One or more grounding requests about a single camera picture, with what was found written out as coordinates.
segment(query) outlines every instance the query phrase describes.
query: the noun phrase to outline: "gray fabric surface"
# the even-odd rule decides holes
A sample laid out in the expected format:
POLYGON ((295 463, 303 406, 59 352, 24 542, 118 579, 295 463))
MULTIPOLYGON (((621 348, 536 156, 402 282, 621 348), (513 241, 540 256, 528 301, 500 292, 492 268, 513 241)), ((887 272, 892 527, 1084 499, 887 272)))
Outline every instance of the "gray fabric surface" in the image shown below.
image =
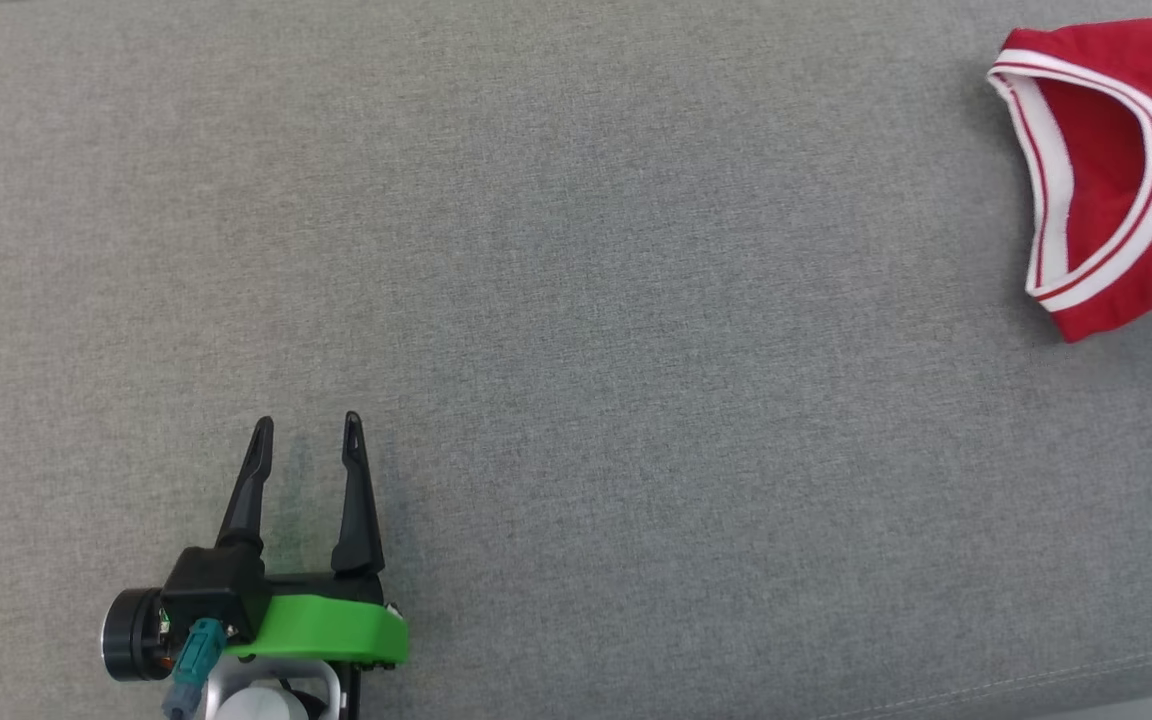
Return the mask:
POLYGON ((370 433, 366 717, 1152 694, 1152 314, 1061 346, 983 81, 1152 0, 0 1, 0 717, 145 717, 121 588, 370 433))

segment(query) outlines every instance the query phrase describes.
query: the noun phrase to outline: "red garment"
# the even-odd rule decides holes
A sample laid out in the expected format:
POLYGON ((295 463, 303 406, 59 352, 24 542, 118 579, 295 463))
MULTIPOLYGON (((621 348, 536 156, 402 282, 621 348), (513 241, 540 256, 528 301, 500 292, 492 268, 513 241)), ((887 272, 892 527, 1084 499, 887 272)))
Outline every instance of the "red garment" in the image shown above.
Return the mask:
POLYGON ((1018 29, 990 70, 1034 190, 1025 290, 1064 340, 1152 310, 1152 18, 1018 29))

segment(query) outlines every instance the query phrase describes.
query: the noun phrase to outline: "red jersey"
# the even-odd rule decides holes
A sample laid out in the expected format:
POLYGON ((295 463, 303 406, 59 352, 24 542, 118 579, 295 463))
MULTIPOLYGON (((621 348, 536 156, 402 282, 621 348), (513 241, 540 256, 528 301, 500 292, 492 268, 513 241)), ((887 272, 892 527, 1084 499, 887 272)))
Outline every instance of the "red jersey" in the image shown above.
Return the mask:
POLYGON ((1034 191, 1025 290, 1064 340, 1152 310, 1152 18, 1018 29, 990 70, 1034 191))

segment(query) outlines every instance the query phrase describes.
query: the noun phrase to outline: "camera lens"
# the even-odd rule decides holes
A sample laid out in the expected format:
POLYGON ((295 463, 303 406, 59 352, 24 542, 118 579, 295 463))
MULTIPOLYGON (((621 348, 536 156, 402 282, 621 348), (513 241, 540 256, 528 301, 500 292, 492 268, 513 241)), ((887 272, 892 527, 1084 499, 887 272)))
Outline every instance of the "camera lens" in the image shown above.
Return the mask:
POLYGON ((114 680, 161 680, 172 674, 168 649, 159 642, 160 588, 118 593, 101 628, 100 655, 114 680))

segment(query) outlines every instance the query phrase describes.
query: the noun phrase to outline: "white trim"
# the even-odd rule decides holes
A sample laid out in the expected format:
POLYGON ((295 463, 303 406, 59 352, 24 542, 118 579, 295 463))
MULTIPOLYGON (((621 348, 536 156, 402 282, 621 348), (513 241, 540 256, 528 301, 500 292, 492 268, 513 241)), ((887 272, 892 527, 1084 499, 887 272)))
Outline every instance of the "white trim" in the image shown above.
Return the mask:
MULTIPOLYGON (((1092 300, 1123 276, 1135 262, 1144 255, 1152 243, 1152 97, 1127 85, 1124 82, 1105 76, 1092 69, 1031 50, 1005 50, 998 56, 995 67, 990 70, 990 81, 998 92, 1005 97, 1011 109, 1011 121, 1016 126, 1016 135, 1021 137, 1021 146, 1029 159, 1030 173, 1038 185, 1036 197, 1043 195, 1043 183, 1047 184, 1047 197, 1043 199, 1043 209, 1048 210, 1047 220, 1043 227, 1036 227, 1034 242, 1037 248, 1030 256, 1029 279, 1025 290, 1037 297, 1047 310, 1066 310, 1081 302, 1092 300), (1084 260, 1073 272, 1061 275, 1048 273, 1046 268, 1047 245, 1060 245, 1064 250, 1066 237, 1061 232, 1069 215, 1069 200, 1073 197, 1073 177, 1066 185, 1062 179, 1066 165, 1069 164, 1069 152, 1064 149, 1064 136, 1051 116, 1051 108, 1041 101, 1043 91, 1030 78, 1051 78, 1092 88, 1123 104, 1140 123, 1144 137, 1144 173, 1140 190, 1137 192, 1132 207, 1128 210, 1119 229, 1112 234, 1105 245, 1101 245, 1091 258, 1084 260), (1028 135, 1032 135, 1033 146, 1029 146, 1028 135), (1059 222, 1053 222, 1053 215, 1059 215, 1059 222), (1037 276, 1034 264, 1043 252, 1043 278, 1037 276)), ((1036 214, 1039 213, 1039 202, 1036 200, 1036 214)))

